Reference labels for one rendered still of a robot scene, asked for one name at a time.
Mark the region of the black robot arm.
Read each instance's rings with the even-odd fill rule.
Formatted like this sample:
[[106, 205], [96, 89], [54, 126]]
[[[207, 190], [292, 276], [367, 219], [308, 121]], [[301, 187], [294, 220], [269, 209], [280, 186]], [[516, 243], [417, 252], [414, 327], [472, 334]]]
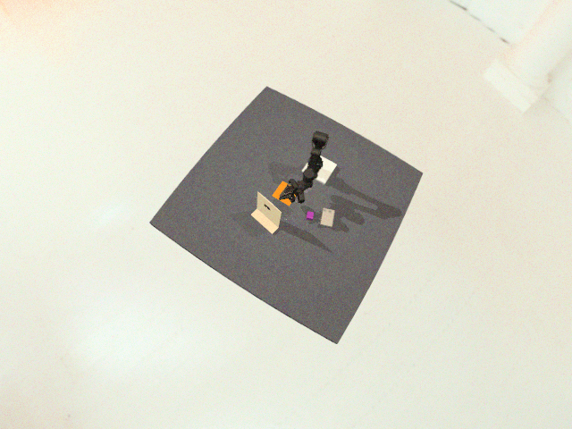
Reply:
[[[313, 180], [318, 177], [318, 173], [320, 169], [323, 167], [323, 161], [320, 157], [322, 150], [326, 147], [328, 138], [328, 134], [325, 134], [320, 131], [316, 131], [311, 138], [311, 157], [308, 161], [308, 167], [303, 172], [303, 182], [306, 186], [306, 189], [311, 188], [313, 186]], [[313, 143], [315, 144], [315, 148], [313, 148]], [[304, 189], [297, 190], [298, 192], [298, 203], [304, 203], [305, 196], [304, 196]]]

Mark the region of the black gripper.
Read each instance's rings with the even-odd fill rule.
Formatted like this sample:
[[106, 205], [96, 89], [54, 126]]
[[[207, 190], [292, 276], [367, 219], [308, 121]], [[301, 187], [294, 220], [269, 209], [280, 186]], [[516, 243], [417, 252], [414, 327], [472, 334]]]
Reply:
[[288, 198], [290, 200], [290, 202], [293, 203], [293, 202], [295, 202], [295, 198], [296, 198], [294, 195], [298, 195], [297, 190], [306, 189], [306, 186], [305, 186], [303, 181], [296, 182], [294, 179], [290, 179], [289, 183], [291, 183], [291, 186], [289, 186], [289, 184], [287, 184], [285, 189], [279, 195], [279, 200]]

